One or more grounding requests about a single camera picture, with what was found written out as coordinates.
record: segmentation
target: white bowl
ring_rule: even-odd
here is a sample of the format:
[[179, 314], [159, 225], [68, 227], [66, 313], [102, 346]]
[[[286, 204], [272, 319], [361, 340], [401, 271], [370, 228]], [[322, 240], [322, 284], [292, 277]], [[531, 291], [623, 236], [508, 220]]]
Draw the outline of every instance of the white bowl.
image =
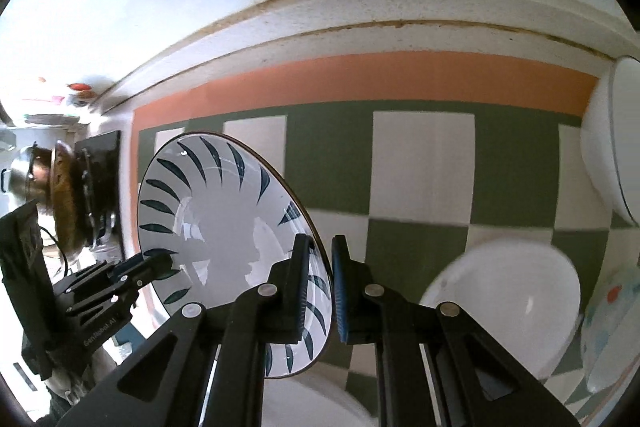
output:
[[532, 375], [546, 378], [575, 332], [580, 283], [556, 248], [499, 239], [449, 264], [420, 304], [444, 301], [459, 304]]
[[580, 147], [605, 205], [640, 219], [640, 62], [621, 57], [596, 84], [582, 118]]
[[263, 427], [375, 427], [366, 409], [333, 382], [306, 371], [264, 382]]

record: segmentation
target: white tile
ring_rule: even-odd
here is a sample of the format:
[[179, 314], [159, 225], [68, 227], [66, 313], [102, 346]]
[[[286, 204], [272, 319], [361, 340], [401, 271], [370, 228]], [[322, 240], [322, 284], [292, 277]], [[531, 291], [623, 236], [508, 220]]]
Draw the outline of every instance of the white tile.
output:
[[607, 249], [600, 266], [600, 274], [596, 282], [593, 296], [596, 298], [598, 289], [618, 270], [633, 268], [638, 264], [640, 254], [640, 229], [612, 229], [609, 230]]
[[311, 221], [318, 230], [326, 254], [331, 261], [331, 241], [339, 233], [347, 237], [349, 254], [355, 261], [364, 261], [367, 253], [369, 217], [330, 210], [308, 209]]
[[561, 403], [566, 402], [584, 378], [584, 371], [575, 369], [561, 375], [554, 375], [545, 382], [545, 387]]
[[611, 211], [591, 184], [580, 153], [580, 128], [559, 126], [560, 175], [556, 229], [608, 229]]
[[368, 375], [370, 377], [375, 377], [377, 375], [375, 344], [359, 344], [357, 346], [353, 346], [349, 372]]
[[340, 389], [347, 387], [347, 377], [349, 376], [349, 370], [344, 367], [338, 367], [331, 363], [316, 362], [312, 367], [307, 369], [309, 374], [320, 375], [327, 380], [332, 381]]
[[571, 414], [575, 415], [580, 409], [582, 409], [582, 406], [586, 404], [590, 398], [591, 396], [588, 396], [587, 398], [583, 398], [582, 400], [578, 400], [577, 402], [569, 403], [565, 407]]
[[538, 241], [539, 243], [550, 245], [553, 234], [553, 229], [516, 229], [491, 227], [490, 225], [469, 225], [466, 234], [465, 251], [471, 250], [482, 243], [503, 237], [529, 239], [530, 241]]
[[178, 136], [178, 134], [184, 133], [184, 127], [177, 127], [175, 129], [166, 129], [164, 131], [158, 131], [156, 133], [156, 141], [154, 143], [154, 154], [169, 140]]
[[475, 149], [472, 114], [374, 112], [370, 215], [468, 225]]
[[286, 116], [229, 120], [225, 122], [223, 132], [249, 146], [284, 176]]

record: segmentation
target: white bowl with blue pattern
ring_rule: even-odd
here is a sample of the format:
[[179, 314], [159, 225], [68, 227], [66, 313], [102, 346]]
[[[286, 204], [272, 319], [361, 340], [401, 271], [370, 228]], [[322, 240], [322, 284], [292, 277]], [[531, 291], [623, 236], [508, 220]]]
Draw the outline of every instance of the white bowl with blue pattern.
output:
[[332, 320], [331, 272], [311, 219], [281, 176], [257, 153], [222, 134], [171, 139], [148, 166], [138, 195], [144, 255], [169, 251], [171, 272], [153, 287], [169, 314], [188, 302], [213, 308], [265, 282], [291, 256], [297, 233], [313, 237], [303, 339], [268, 344], [265, 374], [306, 369], [326, 344]]

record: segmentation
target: ceramic bowl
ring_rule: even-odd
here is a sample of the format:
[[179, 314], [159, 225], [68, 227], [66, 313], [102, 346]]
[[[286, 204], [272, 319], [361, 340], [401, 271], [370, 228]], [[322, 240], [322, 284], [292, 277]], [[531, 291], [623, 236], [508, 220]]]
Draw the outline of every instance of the ceramic bowl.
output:
[[614, 274], [584, 314], [580, 353], [587, 389], [613, 385], [640, 353], [640, 269]]
[[174, 265], [154, 290], [169, 314], [196, 301], [234, 301], [290, 257], [297, 233], [314, 239], [303, 340], [269, 344], [266, 376], [298, 373], [317, 359], [332, 320], [330, 266], [305, 209], [281, 176], [239, 141], [182, 134], [148, 166], [138, 195], [138, 238], [145, 255], [168, 250]]
[[345, 390], [307, 371], [264, 384], [262, 427], [376, 427], [377, 421]]
[[621, 57], [591, 93], [580, 148], [591, 182], [608, 208], [640, 219], [640, 62]]
[[580, 283], [556, 248], [499, 239], [453, 261], [420, 304], [444, 301], [459, 304], [532, 375], [546, 378], [574, 334]]

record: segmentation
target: stainless steel pot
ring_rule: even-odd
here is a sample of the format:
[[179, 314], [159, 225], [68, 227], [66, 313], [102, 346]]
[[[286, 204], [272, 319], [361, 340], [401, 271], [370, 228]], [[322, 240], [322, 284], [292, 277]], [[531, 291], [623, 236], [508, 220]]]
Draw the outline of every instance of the stainless steel pot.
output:
[[0, 190], [11, 192], [22, 203], [36, 200], [44, 208], [50, 206], [49, 175], [51, 150], [33, 145], [23, 147], [11, 163], [8, 187], [4, 186], [7, 169], [0, 173]]

